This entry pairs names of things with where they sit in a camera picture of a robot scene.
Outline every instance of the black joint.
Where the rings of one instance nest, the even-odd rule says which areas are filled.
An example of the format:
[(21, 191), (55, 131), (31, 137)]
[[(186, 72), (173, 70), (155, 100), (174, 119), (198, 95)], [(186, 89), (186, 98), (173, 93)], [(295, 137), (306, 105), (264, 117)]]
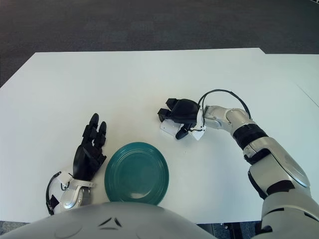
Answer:
[(177, 103), (177, 99), (175, 98), (169, 98), (167, 101), (166, 101), (166, 105), (167, 107), (172, 110), (174, 108), (174, 106), (176, 105)]
[(278, 192), (289, 192), (290, 189), (294, 189), (294, 185), (289, 180), (282, 180), (277, 183), (274, 183), (267, 189), (267, 194), (271, 195)]
[(233, 134), (233, 138), (236, 140), (237, 144), (242, 150), (249, 143), (261, 137), (267, 137), (267, 135), (261, 128), (259, 128), (258, 125), (254, 123), (239, 127)]
[(159, 112), (158, 112), (158, 115), (159, 115), (159, 116), (163, 116), (165, 119), (166, 119), (167, 117), (169, 117), (169, 114), (170, 114), (170, 111), (167, 110), (167, 109), (163, 109), (163, 108), (161, 108), (161, 109), (159, 110)]
[(253, 165), (269, 154), (271, 154), (270, 150), (267, 148), (263, 148), (260, 151), (258, 151), (254, 156), (252, 156), (251, 158), (249, 158), (247, 155), (244, 155), (244, 158), (248, 163)]
[(186, 130), (184, 127), (182, 127), (177, 134), (175, 135), (176, 139), (184, 138), (186, 135), (188, 135), (188, 130)]

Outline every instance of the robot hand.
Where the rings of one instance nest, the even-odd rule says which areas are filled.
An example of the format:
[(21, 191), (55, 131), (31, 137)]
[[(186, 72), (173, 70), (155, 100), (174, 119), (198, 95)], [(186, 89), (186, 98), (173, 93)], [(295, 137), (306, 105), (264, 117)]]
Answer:
[[(106, 123), (103, 121), (97, 131), (98, 121), (99, 115), (95, 113), (84, 129), (83, 140), (74, 156), (73, 175), (63, 171), (51, 178), (45, 195), (50, 215), (57, 210), (57, 205), (60, 205), (58, 212), (62, 212), (91, 202), (90, 188), (94, 187), (94, 184), (90, 181), (106, 159), (102, 154), (102, 146), (106, 141)], [(55, 178), (61, 183), (63, 191), (60, 202), (54, 195), (49, 197), (49, 187)]]
[(197, 124), (198, 104), (187, 99), (177, 100), (170, 98), (166, 101), (166, 105), (170, 110), (159, 110), (158, 116), (160, 121), (163, 122), (166, 119), (183, 124), (175, 137), (176, 139), (184, 138)]

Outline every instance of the white table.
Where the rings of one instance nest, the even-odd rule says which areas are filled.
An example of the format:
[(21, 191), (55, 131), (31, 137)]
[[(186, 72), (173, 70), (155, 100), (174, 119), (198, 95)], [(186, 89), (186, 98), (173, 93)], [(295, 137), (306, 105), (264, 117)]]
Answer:
[[(95, 112), (108, 125), (108, 158), (94, 179), (93, 203), (108, 201), (104, 173), (116, 150), (144, 141), (160, 150), (169, 168), (160, 206), (195, 223), (259, 220), (263, 201), (227, 132), (208, 129), (200, 141), (177, 141), (160, 130), (157, 112), (168, 98), (197, 101), (215, 88), (246, 102), (259, 126), (306, 171), (319, 201), (319, 109), (279, 72), (260, 49), (34, 54), (0, 88), (0, 220), (48, 216), (47, 183), (71, 167)], [(206, 102), (241, 107), (223, 93)]]

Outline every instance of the wire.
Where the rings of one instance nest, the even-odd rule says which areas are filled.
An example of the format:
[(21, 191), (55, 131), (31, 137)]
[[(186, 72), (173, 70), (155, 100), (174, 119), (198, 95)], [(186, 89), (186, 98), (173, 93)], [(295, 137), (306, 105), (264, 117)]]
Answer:
[(203, 126), (205, 125), (204, 101), (205, 101), (206, 96), (209, 95), (210, 93), (213, 93), (213, 92), (227, 92), (227, 93), (231, 94), (233, 97), (235, 97), (236, 99), (239, 100), (239, 102), (243, 105), (244, 110), (247, 112), (249, 118), (251, 119), (250, 111), (249, 111), (247, 105), (245, 104), (245, 102), (241, 98), (239, 98), (239, 96), (237, 96), (234, 92), (231, 92), (231, 91), (228, 91), (228, 90), (215, 89), (215, 90), (212, 90), (212, 91), (209, 91), (209, 92), (205, 93), (198, 101), (198, 107), (200, 107), (200, 103), (202, 103), (201, 106), (202, 106), (202, 110), (203, 110)]
[(50, 179), (48, 186), (46, 187), (45, 200), (46, 200), (46, 207), (47, 207), (48, 212), (49, 212), (50, 215), (53, 215), (53, 214), (54, 214), (54, 211), (53, 211), (53, 208), (52, 208), (51, 202), (50, 202), (49, 187), (50, 187), (50, 184), (52, 183), (53, 179), (55, 179), (55, 178), (56, 178), (57, 176), (59, 176), (60, 174), (61, 174), (61, 171), (60, 171), (60, 172), (57, 172), (56, 174), (54, 174), (54, 175), (52, 176), (52, 178)]

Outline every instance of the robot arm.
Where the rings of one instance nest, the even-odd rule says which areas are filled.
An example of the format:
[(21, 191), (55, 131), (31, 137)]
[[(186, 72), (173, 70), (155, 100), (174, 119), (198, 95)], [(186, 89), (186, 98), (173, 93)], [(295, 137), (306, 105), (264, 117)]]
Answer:
[(251, 164), (248, 177), (265, 201), (257, 239), (319, 235), (319, 206), (310, 183), (292, 157), (241, 109), (208, 106), (205, 125), (230, 132)]

